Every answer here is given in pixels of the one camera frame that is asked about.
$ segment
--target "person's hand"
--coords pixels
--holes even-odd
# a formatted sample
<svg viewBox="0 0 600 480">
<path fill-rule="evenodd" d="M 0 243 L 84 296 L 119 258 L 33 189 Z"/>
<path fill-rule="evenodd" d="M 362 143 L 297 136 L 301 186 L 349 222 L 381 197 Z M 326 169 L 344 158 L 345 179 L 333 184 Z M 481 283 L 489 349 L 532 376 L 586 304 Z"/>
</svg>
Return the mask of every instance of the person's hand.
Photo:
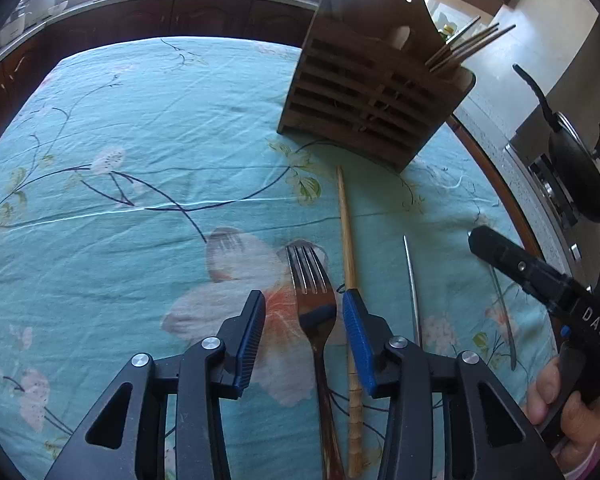
<svg viewBox="0 0 600 480">
<path fill-rule="evenodd" d="M 533 425 L 540 424 L 546 418 L 549 404 L 554 402 L 559 393 L 560 371 L 556 357 L 542 369 L 526 393 L 526 405 L 522 410 Z M 600 438 L 600 399 L 589 409 L 582 402 L 580 392 L 573 392 L 562 410 L 560 425 L 569 441 L 555 459 L 560 469 L 567 473 L 587 459 Z"/>
</svg>

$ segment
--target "blue gripper pad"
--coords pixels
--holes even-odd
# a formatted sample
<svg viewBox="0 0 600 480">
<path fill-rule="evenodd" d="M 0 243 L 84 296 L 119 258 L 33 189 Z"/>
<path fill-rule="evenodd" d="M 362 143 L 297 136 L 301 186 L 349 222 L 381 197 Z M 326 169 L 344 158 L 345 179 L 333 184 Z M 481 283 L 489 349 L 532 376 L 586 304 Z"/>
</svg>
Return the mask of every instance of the blue gripper pad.
<svg viewBox="0 0 600 480">
<path fill-rule="evenodd" d="M 255 306 L 251 310 L 244 335 L 235 355 L 234 387 L 238 388 L 240 394 L 249 386 L 266 316 L 265 300 L 262 293 L 252 291 L 247 302 L 250 301 L 254 301 Z"/>
<path fill-rule="evenodd" d="M 374 355 L 361 314 L 368 316 L 366 307 L 358 291 L 350 288 L 342 298 L 344 327 L 347 330 L 347 338 L 356 362 L 360 383 L 365 391 L 373 397 L 378 387 L 374 370 Z"/>
</svg>

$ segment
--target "pan handle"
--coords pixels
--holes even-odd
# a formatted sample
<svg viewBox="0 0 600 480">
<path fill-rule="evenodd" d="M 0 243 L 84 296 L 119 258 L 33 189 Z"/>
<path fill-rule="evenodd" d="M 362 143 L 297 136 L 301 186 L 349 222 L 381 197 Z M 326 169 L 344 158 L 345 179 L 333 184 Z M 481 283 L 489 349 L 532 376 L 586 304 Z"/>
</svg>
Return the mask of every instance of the pan handle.
<svg viewBox="0 0 600 480">
<path fill-rule="evenodd" d="M 544 120 L 549 123 L 549 126 L 551 126 L 551 128 L 554 132 L 556 132 L 556 133 L 560 132 L 562 127 L 560 126 L 558 119 L 555 117 L 554 111 L 551 110 L 551 107 L 549 106 L 549 103 L 547 102 L 545 95 L 542 93 L 542 90 L 538 86 L 538 83 L 536 83 L 534 81 L 534 79 L 527 72 L 522 70 L 522 68 L 520 68 L 520 65 L 515 64 L 513 66 L 513 70 L 516 71 L 516 73 L 525 81 L 526 84 L 531 86 L 531 89 L 534 91 L 534 94 L 536 94 L 538 101 L 540 101 L 540 107 L 542 108 L 542 114 L 544 115 Z"/>
</svg>

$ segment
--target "triangular cutout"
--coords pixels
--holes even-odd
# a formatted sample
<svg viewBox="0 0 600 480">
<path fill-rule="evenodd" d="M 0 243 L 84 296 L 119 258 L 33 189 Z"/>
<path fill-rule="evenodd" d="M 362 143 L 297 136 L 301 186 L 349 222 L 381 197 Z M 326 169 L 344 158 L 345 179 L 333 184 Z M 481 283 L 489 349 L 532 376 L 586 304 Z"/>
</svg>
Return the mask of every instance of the triangular cutout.
<svg viewBox="0 0 600 480">
<path fill-rule="evenodd" d="M 487 438 L 491 447 L 508 446 L 522 442 L 522 431 L 486 383 L 478 384 L 480 402 L 487 424 Z"/>
<path fill-rule="evenodd" d="M 85 440 L 88 444 L 109 449 L 118 449 L 122 445 L 122 434 L 125 430 L 126 412 L 129 409 L 132 389 L 131 383 L 123 383 L 118 388 L 87 431 Z"/>
</svg>

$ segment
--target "silver screw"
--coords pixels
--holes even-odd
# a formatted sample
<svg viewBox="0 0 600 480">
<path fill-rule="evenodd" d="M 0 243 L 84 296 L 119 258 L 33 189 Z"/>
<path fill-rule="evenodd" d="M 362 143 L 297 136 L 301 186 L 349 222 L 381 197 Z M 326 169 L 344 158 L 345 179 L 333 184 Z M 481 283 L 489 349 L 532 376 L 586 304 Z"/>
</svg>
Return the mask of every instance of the silver screw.
<svg viewBox="0 0 600 480">
<path fill-rule="evenodd" d="M 136 354 L 131 358 L 131 364 L 135 367 L 141 368 L 149 362 L 149 356 L 147 354 Z"/>
<path fill-rule="evenodd" d="M 464 361 L 468 365 L 475 365 L 478 363 L 479 360 L 480 358 L 475 352 L 471 352 L 470 350 L 467 352 L 462 352 L 462 361 Z"/>
<path fill-rule="evenodd" d="M 202 340 L 202 348 L 205 350 L 215 350 L 220 346 L 220 340 L 217 337 L 207 337 Z"/>
<path fill-rule="evenodd" d="M 407 338 L 402 337 L 401 335 L 395 335 L 391 339 L 389 339 L 389 346 L 393 348 L 406 348 L 409 344 Z"/>
</svg>

